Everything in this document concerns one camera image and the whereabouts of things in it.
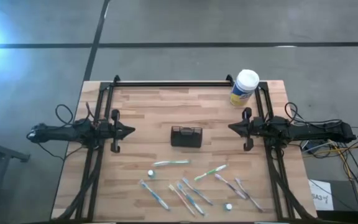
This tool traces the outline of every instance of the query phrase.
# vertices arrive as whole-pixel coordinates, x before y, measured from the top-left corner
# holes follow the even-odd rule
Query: white paper
[[[309,180],[309,186],[316,210],[334,210],[330,183],[318,180]]]

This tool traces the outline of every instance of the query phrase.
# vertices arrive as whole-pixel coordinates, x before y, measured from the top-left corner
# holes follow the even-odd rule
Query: wooden table
[[[78,104],[76,119],[86,116],[85,102],[94,111],[100,82],[84,82]],[[284,83],[268,81],[270,97],[275,115],[286,116],[284,105],[288,102]],[[136,128],[136,131],[120,142],[121,153],[110,151],[110,143],[104,149],[99,180],[98,196],[94,213],[96,222],[244,222],[276,220],[266,154],[262,138],[254,139],[254,148],[244,152],[244,139],[227,125],[241,120],[243,108],[229,102],[229,87],[122,87],[114,89],[112,108],[121,112],[121,122]],[[247,103],[257,114],[255,96]],[[197,148],[179,148],[170,145],[171,126],[203,128],[203,145]],[[78,148],[70,143],[68,152]],[[86,149],[71,155],[64,163],[58,186],[52,217],[57,217],[77,194],[83,174]],[[190,165],[152,167],[156,161],[191,159]],[[284,157],[291,191],[312,215],[316,210],[311,198],[308,178],[302,155],[296,146],[285,149]],[[228,164],[219,172],[226,180],[237,186],[234,178],[242,180],[266,213],[259,213],[248,201],[239,198],[225,183],[213,175],[198,182],[193,179],[207,170]],[[150,180],[147,171],[154,169],[156,177]],[[168,189],[182,177],[200,189],[214,206],[188,192],[208,214],[193,217],[177,195]],[[143,189],[139,180],[144,179],[171,207],[164,210]],[[233,210],[223,210],[224,203],[232,203]]]

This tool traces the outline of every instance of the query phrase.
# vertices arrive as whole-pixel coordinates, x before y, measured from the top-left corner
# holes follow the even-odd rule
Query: cylindrical canister
[[[230,203],[225,203],[223,205],[223,209],[225,209],[225,211],[231,211],[233,209],[233,205],[231,205]]]
[[[244,105],[258,87],[259,76],[252,70],[243,69],[231,90],[230,102],[234,106]]]
[[[150,177],[150,179],[154,179],[154,177],[155,177],[155,172],[154,172],[154,170],[149,170],[149,171],[147,171],[147,175],[148,175],[148,177]]]

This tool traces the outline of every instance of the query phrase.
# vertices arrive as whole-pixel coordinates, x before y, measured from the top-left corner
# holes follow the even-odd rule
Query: yellow label
[[[234,106],[242,106],[244,105],[244,103],[246,102],[246,99],[244,98],[240,98],[239,95],[236,94],[231,94],[230,95],[230,102],[234,105]]]

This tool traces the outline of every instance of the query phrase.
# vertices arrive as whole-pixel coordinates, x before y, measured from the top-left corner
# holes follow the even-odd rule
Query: concrete floor
[[[102,5],[0,0],[0,44],[92,43]],[[175,41],[358,41],[358,1],[111,1],[102,43]],[[9,166],[0,223],[48,219],[62,162],[25,135],[39,122],[59,124],[57,104],[75,110],[89,55],[90,49],[0,49],[0,144],[32,154],[28,163]],[[306,119],[341,118],[358,126],[358,47],[99,49],[91,80],[116,74],[123,80],[221,80],[242,68],[284,80]],[[61,156],[66,145],[45,147]],[[358,150],[354,154],[358,161]],[[346,180],[337,157],[305,164],[311,179]]]

